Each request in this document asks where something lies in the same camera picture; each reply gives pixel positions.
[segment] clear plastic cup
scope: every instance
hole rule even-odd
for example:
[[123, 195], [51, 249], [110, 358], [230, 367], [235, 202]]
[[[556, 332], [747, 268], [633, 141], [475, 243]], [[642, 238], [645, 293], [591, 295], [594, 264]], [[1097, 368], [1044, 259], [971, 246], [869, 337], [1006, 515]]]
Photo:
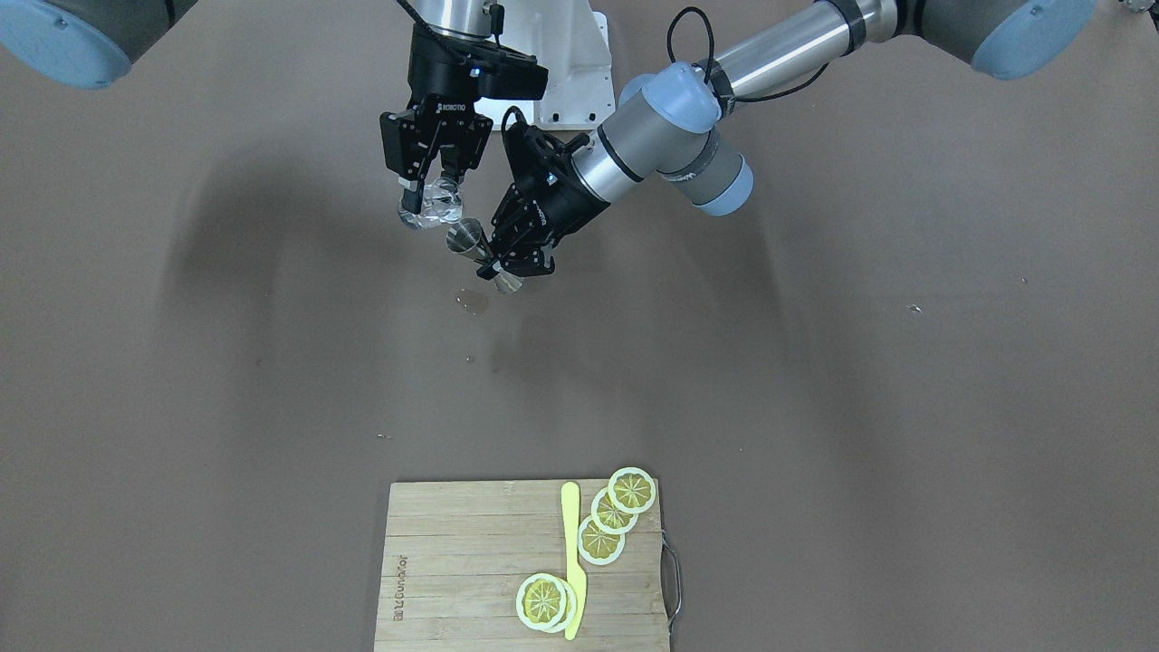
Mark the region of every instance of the clear plastic cup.
[[423, 188], [422, 212], [410, 212], [403, 208], [402, 200], [399, 200], [399, 219], [415, 229], [454, 224], [460, 218], [462, 218], [462, 199], [459, 197], [459, 184], [445, 176], [439, 176], [433, 183], [428, 183]]

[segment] toy lemon slice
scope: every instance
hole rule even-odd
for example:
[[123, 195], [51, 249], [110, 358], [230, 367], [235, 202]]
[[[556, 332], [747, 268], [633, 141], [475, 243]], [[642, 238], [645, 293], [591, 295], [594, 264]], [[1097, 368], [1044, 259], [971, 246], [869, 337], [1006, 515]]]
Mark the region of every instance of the toy lemon slice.
[[563, 592], [566, 593], [567, 598], [567, 609], [563, 614], [563, 620], [556, 623], [556, 625], [553, 627], [552, 629], [544, 630], [547, 633], [559, 633], [568, 629], [568, 625], [570, 625], [571, 621], [574, 621], [576, 617], [576, 607], [580, 603], [580, 601], [576, 599], [576, 592], [574, 588], [571, 588], [571, 585], [568, 583], [563, 583]]
[[656, 481], [643, 469], [625, 467], [607, 481], [607, 499], [620, 512], [642, 514], [656, 503]]
[[607, 488], [599, 490], [591, 501], [591, 522], [610, 535], [624, 535], [636, 527], [639, 514], [628, 514], [612, 505], [607, 497]]
[[525, 579], [515, 598], [519, 622], [537, 631], [556, 627], [567, 615], [567, 583], [548, 573]]
[[627, 535], [611, 535], [596, 527], [591, 517], [580, 523], [580, 556], [596, 566], [606, 566], [620, 558]]

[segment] bamboo cutting board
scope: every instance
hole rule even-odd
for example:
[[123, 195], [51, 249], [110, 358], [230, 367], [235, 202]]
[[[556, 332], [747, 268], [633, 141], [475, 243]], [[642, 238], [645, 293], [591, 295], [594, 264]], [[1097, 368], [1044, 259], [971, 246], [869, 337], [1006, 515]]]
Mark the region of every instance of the bamboo cutting board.
[[[519, 622], [515, 595], [523, 580], [566, 576], [564, 482], [391, 485], [374, 652], [669, 652], [659, 497], [619, 559], [581, 561], [588, 602], [575, 640]], [[583, 519], [607, 481], [578, 484]]]

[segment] yellow knife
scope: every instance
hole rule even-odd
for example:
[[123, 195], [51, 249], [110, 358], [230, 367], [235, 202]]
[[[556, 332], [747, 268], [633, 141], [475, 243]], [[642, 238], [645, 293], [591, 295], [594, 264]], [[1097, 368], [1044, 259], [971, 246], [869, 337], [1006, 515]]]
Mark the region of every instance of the yellow knife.
[[576, 617], [563, 630], [563, 638], [574, 640], [583, 618], [583, 606], [588, 600], [588, 573], [580, 567], [580, 485], [563, 483], [560, 488], [560, 505], [563, 507], [563, 547], [568, 563], [568, 584], [576, 592]]

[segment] liquid spill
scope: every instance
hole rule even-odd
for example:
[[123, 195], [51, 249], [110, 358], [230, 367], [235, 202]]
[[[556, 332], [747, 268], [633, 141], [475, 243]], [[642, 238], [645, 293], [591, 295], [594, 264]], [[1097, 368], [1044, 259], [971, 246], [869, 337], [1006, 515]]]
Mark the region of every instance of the liquid spill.
[[487, 312], [487, 306], [491, 303], [491, 299], [487, 298], [487, 294], [476, 292], [474, 290], [459, 290], [459, 293], [454, 295], [454, 302], [462, 306], [468, 314], [482, 314]]

